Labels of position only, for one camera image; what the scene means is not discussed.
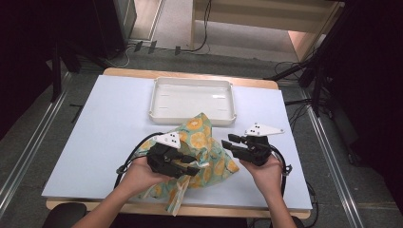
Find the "metal rail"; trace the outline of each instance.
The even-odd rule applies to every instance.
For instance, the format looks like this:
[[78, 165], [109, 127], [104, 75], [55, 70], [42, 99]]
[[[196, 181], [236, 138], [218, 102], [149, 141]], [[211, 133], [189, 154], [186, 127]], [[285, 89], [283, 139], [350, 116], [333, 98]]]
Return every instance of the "metal rail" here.
[[21, 183], [23, 177], [27, 173], [29, 165], [31, 164], [32, 160], [35, 157], [35, 154], [41, 145], [42, 140], [45, 138], [50, 125], [52, 124], [57, 112], [63, 100], [66, 97], [68, 86], [71, 82], [71, 75], [67, 73], [62, 82], [62, 93], [56, 99], [55, 102], [51, 103], [48, 106], [48, 109], [42, 118], [41, 122], [35, 129], [32, 137], [30, 138], [27, 146], [25, 147], [23, 153], [21, 154], [18, 162], [15, 164], [14, 168], [12, 169], [9, 177], [7, 178], [5, 184], [0, 190], [0, 219], [4, 216], [7, 207], [9, 206], [12, 197], [14, 196], [15, 192], [19, 184]]

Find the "black equipment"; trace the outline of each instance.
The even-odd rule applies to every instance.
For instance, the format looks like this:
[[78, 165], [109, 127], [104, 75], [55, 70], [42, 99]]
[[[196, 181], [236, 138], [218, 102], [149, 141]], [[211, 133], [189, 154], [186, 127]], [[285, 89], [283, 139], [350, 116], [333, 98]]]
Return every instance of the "black equipment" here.
[[161, 173], [169, 177], [180, 178], [183, 175], [196, 176], [199, 168], [191, 166], [181, 166], [174, 160], [181, 160], [182, 163], [191, 163], [196, 160], [195, 157], [184, 155], [177, 148], [155, 143], [147, 153], [147, 163], [154, 173]]
[[127, 157], [125, 164], [121, 165], [117, 170], [116, 173], [118, 177], [116, 178], [115, 188], [121, 182], [123, 174], [127, 171], [128, 166], [138, 158], [147, 157], [147, 163], [150, 166], [151, 170], [154, 173], [161, 173], [168, 177], [173, 178], [180, 178], [183, 175], [195, 176], [199, 173], [200, 169], [191, 166], [181, 166], [181, 163], [191, 163], [196, 160], [195, 157], [184, 155], [183, 153], [179, 152], [177, 148], [156, 142], [145, 156], [134, 156], [136, 151], [140, 148], [140, 146], [145, 143], [147, 140], [151, 139], [152, 137], [165, 135], [164, 133], [157, 132], [145, 137], [130, 153]]
[[247, 148], [233, 145], [227, 141], [221, 141], [224, 149], [230, 150], [235, 158], [246, 162], [251, 162], [256, 166], [266, 164], [270, 155], [276, 157], [282, 164], [281, 194], [284, 195], [286, 178], [293, 170], [293, 166], [291, 166], [291, 164], [286, 165], [284, 157], [273, 145], [269, 143], [267, 136], [243, 137], [229, 134], [228, 140], [233, 143], [243, 143], [247, 145]]

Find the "forearm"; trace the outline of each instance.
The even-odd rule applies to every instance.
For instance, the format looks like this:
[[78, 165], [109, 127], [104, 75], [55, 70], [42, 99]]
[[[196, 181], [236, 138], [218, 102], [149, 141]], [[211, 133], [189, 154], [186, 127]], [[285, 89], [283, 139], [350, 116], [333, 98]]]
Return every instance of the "forearm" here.
[[109, 227], [130, 198], [119, 189], [112, 191], [94, 210], [77, 222], [73, 227]]
[[280, 192], [263, 195], [270, 210], [274, 228], [296, 227]]

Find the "white table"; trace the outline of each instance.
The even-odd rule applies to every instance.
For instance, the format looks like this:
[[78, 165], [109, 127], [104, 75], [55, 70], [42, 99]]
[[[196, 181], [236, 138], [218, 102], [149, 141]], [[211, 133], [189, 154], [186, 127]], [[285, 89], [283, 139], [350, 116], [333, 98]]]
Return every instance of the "white table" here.
[[[287, 178], [284, 200], [291, 214], [306, 219], [312, 204], [288, 123], [281, 91], [274, 82], [206, 75], [107, 69], [99, 76], [57, 162], [43, 196], [48, 208], [59, 203], [80, 201], [93, 209], [113, 189], [116, 169], [145, 136], [167, 132], [176, 125], [159, 125], [148, 118], [153, 79], [158, 76], [226, 79], [234, 84], [236, 121], [226, 127], [213, 126], [213, 138], [227, 140], [227, 134], [241, 135], [257, 122], [284, 129], [269, 137], [293, 165]], [[238, 160], [240, 171], [224, 182], [203, 189], [188, 189], [178, 215], [267, 218], [265, 200], [252, 177]], [[167, 199], [133, 199], [122, 212], [167, 215]]]

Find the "fabric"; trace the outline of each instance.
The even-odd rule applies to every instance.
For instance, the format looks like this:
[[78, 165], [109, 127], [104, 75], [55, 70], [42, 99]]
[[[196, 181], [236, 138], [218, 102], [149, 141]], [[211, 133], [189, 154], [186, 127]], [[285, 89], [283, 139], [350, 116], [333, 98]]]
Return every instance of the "fabric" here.
[[[204, 113], [188, 120], [171, 132], [175, 131], [179, 132], [181, 139], [181, 148], [178, 151], [184, 155], [197, 158], [196, 162], [189, 165], [199, 167], [199, 173], [194, 177], [181, 176], [179, 179], [154, 185], [139, 195], [139, 198], [153, 197], [161, 199], [169, 197], [169, 202], [165, 209], [173, 216], [178, 214], [183, 195], [188, 187], [211, 186], [226, 180], [240, 170], [221, 144], [213, 139], [210, 120]], [[155, 143], [153, 139], [146, 141], [136, 151], [135, 155], [145, 155]]]

